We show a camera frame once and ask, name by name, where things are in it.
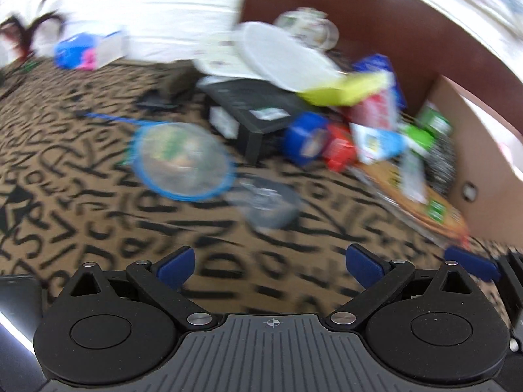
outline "blue rim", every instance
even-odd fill
[[[145,170],[143,169],[142,163],[140,162],[140,158],[138,157],[138,145],[142,141],[142,138],[144,134],[152,127],[157,126],[156,125],[146,125],[142,126],[138,131],[136,132],[134,144],[133,144],[133,151],[135,152],[135,159],[133,162],[133,169],[134,173],[142,180],[142,182],[150,188],[153,192],[158,193],[161,196],[168,197],[169,199],[183,201],[183,202],[198,202],[206,199],[211,199],[212,197],[216,197],[224,192],[226,192],[228,189],[231,188],[234,179],[236,177],[234,173],[234,164],[232,163],[230,157],[227,155],[226,152],[224,152],[223,156],[228,164],[228,174],[223,179],[222,183],[216,187],[214,190],[203,193],[203,194],[197,194],[193,196],[184,196],[181,194],[175,194],[168,191],[165,191],[164,189],[158,187],[151,178],[145,173]]]

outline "transparent lid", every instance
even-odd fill
[[[209,199],[226,191],[234,179],[223,144],[194,124],[143,127],[134,146],[136,174],[150,189],[171,199]]]

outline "black phone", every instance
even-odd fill
[[[42,288],[34,277],[0,277],[0,392],[34,392],[45,383],[32,346],[42,317]]]

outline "green label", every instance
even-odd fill
[[[440,202],[436,202],[431,199],[427,206],[427,215],[431,217],[434,221],[443,223],[443,218],[445,216],[445,207]]]

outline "blue tape roll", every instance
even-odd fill
[[[315,160],[327,142],[329,121],[313,112],[305,112],[285,131],[283,154],[299,167]]]

